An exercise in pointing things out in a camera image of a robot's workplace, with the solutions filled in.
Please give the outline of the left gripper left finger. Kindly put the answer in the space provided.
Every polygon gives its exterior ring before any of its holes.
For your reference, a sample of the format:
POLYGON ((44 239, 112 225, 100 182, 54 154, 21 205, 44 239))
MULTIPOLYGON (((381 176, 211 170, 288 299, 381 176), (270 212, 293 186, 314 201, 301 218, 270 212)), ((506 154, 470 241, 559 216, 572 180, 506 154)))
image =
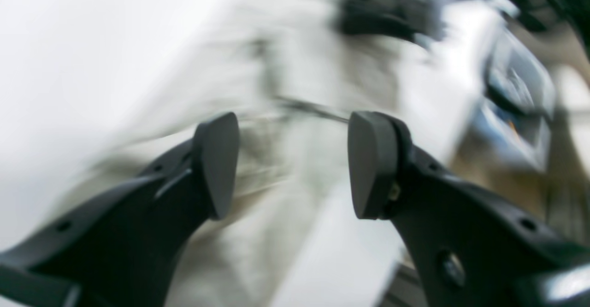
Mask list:
POLYGON ((1 253, 1 296, 26 307, 162 307, 189 238, 223 219, 238 118, 202 122, 139 175, 1 253))

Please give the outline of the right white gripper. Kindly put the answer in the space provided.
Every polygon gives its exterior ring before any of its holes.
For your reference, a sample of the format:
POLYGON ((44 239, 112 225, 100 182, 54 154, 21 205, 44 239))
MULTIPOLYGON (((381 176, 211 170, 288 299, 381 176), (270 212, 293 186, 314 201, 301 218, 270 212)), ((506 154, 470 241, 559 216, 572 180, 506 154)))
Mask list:
POLYGON ((339 0, 335 28, 348 36, 382 35, 424 45, 444 38, 448 0, 339 0))

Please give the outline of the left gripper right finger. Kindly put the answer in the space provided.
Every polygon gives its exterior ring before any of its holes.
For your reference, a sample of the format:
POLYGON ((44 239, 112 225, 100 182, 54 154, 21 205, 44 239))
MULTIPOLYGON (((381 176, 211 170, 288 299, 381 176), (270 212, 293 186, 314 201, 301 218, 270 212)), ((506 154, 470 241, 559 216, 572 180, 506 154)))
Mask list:
POLYGON ((348 171, 359 219, 400 234, 430 307, 587 307, 589 249, 413 144, 403 121, 356 111, 348 171))

